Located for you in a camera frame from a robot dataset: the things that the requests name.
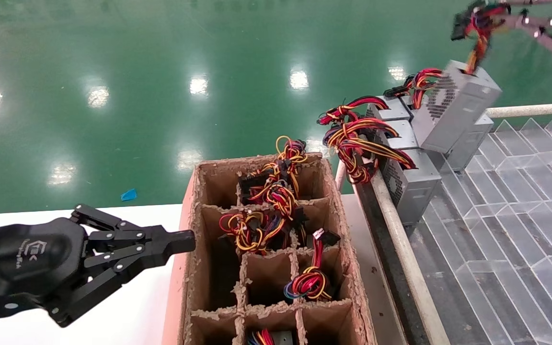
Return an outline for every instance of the blue wire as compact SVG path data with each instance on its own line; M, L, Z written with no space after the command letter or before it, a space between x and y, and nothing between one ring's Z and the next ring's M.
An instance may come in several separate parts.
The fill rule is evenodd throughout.
M257 338L254 336L254 332L251 332L250 336L248 337L248 345L261 345Z

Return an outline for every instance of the cardboard box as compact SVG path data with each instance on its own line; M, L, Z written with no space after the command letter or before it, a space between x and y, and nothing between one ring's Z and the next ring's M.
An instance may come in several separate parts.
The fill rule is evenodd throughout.
M176 258L164 345L245 345L247 332L261 328L291 331L300 345L377 344L344 207L331 166L320 153L309 154L300 166L299 205L310 218L309 230L325 227L341 237L322 255L322 270L331 284L339 286L333 301L285 301L285 284L312 256L312 249L300 247L294 233L289 248L265 257L236 253L232 258L219 251L216 238L222 235L221 215L243 209L270 210L268 205L242 206L238 173L246 174L275 158L204 161L195 169L188 190L191 197L184 207L188 208L188 225L196 233L197 249L181 260ZM175 279L180 273L181 284Z

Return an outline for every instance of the white table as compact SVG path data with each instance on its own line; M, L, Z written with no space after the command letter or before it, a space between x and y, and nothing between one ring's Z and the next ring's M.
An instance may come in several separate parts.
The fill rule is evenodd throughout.
M401 324L355 195L343 195L348 225L361 267L379 344L403 345ZM175 231L182 205L101 209L140 226L163 225ZM0 226L38 224L68 217L70 210L0 214ZM144 271L67 328L60 328L44 310L29 310L0 319L0 345L160 345L173 261Z

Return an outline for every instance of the white pipe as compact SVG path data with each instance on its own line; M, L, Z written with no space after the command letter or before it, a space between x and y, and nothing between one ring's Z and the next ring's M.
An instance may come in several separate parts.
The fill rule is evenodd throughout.
M490 118L552 115L552 104L520 105L517 107L488 108L484 111Z
M416 260L414 251L412 251L412 246L410 245L406 231L403 229L402 221L399 218L399 214L397 214L397 209L393 205L391 195L381 174L376 174L372 178L372 187L376 194L376 200L379 202L380 211L385 218L397 258L399 258L404 276L410 287L410 294L419 310L421 323L425 328L429 343L432 345L449 345L447 332L444 330L434 300L429 293L421 268ZM357 186L353 185L353 188L355 188L355 194L357 194Z

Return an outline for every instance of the cardboard compartment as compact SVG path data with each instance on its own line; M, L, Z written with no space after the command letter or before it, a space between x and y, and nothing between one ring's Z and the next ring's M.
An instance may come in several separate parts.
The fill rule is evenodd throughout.
M201 219L196 236L191 308L214 311L236 306L236 294L232 291L240 280L241 260L230 243L219 240L223 232L218 221L224 212L214 206L198 207Z
M228 209L236 205L237 174L236 168L228 165L200 164L198 166L199 183L205 186L199 202Z
M305 222L307 238L305 243L303 239L299 239L300 247L312 247L311 236L316 230L321 228L342 237L340 219L330 199L323 198L302 201L301 206L308 220Z
M309 153L308 160L298 166L298 186L299 186L299 199L311 200L321 199L327 196L327 190L329 189L326 184L331 179L331 167L322 164L320 153ZM268 159L263 161L255 161L253 164L242 166L239 170L239 175L247 175L250 171L256 170L263 166L263 164L270 162ZM243 205L241 199L238 200L238 205Z
M285 285L291 281L291 258L288 253L274 253L261 257L255 254L244 254L248 304L270 306L287 301L283 293Z
M188 345L231 345L236 337L236 314L193 312Z
M355 332L359 317L354 314L350 301L302 309L308 345L362 345L364 337Z
M335 247L326 247L322 252L321 270L329 279L329 287L333 300L340 301L351 297L351 284L348 267L342 263L342 251ZM313 251L298 251L299 273L308 268L312 262Z
M297 344L298 343L298 323L295 317L295 310L276 310L268 316L262 315L261 311L252 310L244 318L244 344L248 343L249 332L258 330L268 330L276 344ZM291 332L291 336L284 336L278 332Z
M320 161L302 164L298 169L300 200L321 199L326 197L325 174Z

